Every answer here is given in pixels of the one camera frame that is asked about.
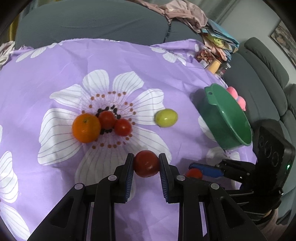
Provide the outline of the purple floral tablecloth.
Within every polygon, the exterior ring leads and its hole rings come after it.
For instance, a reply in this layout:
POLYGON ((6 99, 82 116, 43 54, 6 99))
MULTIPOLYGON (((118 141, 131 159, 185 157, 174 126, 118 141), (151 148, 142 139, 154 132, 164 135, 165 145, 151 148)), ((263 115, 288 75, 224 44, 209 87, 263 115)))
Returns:
POLYGON ((1 218, 27 240, 76 183, 114 173, 129 153, 188 161, 255 162, 251 147, 225 151, 194 107, 223 82, 184 40, 144 46, 73 39, 40 48, 1 46, 1 218))

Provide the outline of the stack of folded cloths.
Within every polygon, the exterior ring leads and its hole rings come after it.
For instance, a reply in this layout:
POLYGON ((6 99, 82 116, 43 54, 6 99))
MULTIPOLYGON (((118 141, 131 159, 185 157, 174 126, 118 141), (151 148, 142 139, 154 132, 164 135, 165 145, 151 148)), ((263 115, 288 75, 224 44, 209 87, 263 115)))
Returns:
POLYGON ((232 54, 239 49, 239 42, 224 28, 208 19, 207 25, 201 29, 205 46, 213 55, 223 61, 231 61, 232 54))

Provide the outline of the orange tangerine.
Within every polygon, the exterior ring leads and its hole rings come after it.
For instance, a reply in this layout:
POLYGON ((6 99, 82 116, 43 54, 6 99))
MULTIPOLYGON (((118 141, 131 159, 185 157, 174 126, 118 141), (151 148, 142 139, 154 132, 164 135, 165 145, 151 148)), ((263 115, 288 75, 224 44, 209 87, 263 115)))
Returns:
POLYGON ((83 113, 75 118, 72 124, 72 133, 81 143, 91 143, 98 139, 101 124, 98 117, 90 113, 83 113))

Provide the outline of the white cloth pile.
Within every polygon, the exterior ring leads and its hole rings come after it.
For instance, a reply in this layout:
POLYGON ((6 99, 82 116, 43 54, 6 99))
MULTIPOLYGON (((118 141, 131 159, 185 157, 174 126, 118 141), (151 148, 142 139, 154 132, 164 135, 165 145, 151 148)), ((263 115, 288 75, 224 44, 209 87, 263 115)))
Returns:
POLYGON ((9 41, 0 46, 0 68, 9 61, 11 53, 15 49, 15 41, 9 41))

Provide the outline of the pink crumpled cloth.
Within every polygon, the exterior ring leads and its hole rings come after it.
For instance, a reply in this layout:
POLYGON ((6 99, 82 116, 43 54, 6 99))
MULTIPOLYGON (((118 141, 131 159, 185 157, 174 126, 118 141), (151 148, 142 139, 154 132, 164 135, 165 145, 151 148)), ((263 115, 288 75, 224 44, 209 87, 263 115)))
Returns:
POLYGON ((161 6, 148 3, 147 1, 132 1, 140 4, 166 18, 168 24, 177 19, 191 28, 194 32, 200 33, 201 29, 208 23, 204 11, 189 1, 170 1, 161 6))

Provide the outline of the framed wall picture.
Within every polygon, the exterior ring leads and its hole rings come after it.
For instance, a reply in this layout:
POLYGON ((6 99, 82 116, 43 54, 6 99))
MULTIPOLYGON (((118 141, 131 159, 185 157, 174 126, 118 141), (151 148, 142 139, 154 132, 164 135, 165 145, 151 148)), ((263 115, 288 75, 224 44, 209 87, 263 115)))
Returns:
POLYGON ((270 35, 295 66, 295 40, 283 21, 280 21, 270 35))

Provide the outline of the pink plush toy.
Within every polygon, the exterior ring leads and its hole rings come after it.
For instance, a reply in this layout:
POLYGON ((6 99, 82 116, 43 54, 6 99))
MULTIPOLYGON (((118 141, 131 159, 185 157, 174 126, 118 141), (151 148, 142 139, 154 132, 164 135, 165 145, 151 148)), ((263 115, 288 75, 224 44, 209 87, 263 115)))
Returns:
POLYGON ((243 97, 239 96, 236 89, 232 86, 226 88, 230 95, 237 101, 243 111, 246 111, 246 101, 243 97))

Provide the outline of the red cherry tomato with stem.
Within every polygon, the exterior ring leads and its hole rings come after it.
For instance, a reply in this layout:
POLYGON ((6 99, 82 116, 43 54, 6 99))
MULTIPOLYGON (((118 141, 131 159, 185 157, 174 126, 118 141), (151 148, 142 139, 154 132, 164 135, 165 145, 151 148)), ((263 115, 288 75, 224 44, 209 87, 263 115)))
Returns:
POLYGON ((186 172, 185 176, 188 178, 196 178, 202 180, 203 173, 198 168, 192 168, 186 172))

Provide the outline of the yellow bottle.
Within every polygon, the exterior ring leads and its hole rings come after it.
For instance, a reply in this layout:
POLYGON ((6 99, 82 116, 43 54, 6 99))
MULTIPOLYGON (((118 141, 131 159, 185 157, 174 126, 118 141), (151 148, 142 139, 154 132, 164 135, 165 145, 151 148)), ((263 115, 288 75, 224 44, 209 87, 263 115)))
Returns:
POLYGON ((215 59, 209 64, 209 66, 207 67, 207 70, 210 71, 212 74, 215 74, 218 71, 220 66, 221 66, 221 62, 215 59))

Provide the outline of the grey sofa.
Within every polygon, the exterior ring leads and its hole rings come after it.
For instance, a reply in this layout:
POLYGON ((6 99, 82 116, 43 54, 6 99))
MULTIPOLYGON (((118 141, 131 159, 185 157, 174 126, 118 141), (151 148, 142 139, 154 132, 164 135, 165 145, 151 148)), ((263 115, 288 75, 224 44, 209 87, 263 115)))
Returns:
MULTIPOLYGON (((165 20, 127 1, 65 1, 47 4, 29 13, 16 32, 16 44, 40 48, 73 39, 107 39, 153 46, 200 39, 186 26, 179 37, 165 40, 169 28, 165 20)), ((193 99, 194 107, 204 90, 193 99)))

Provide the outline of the green plastic bowl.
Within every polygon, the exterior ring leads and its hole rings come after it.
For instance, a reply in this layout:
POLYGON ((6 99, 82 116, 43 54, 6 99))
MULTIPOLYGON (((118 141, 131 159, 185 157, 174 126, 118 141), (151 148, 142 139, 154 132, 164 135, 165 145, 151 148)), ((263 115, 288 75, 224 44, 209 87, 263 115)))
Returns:
POLYGON ((221 85, 214 83, 204 88, 198 112, 222 149, 251 145, 252 130, 248 119, 237 101, 221 85))

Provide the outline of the dried fruit snack bag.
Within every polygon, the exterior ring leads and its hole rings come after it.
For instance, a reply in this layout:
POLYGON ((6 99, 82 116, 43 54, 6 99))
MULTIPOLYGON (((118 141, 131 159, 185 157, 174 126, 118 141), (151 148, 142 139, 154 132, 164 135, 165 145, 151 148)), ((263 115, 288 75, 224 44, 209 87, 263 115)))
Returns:
POLYGON ((202 49, 196 54, 195 59, 204 68, 206 68, 208 65, 210 65, 215 60, 215 57, 212 55, 212 53, 209 50, 202 49))

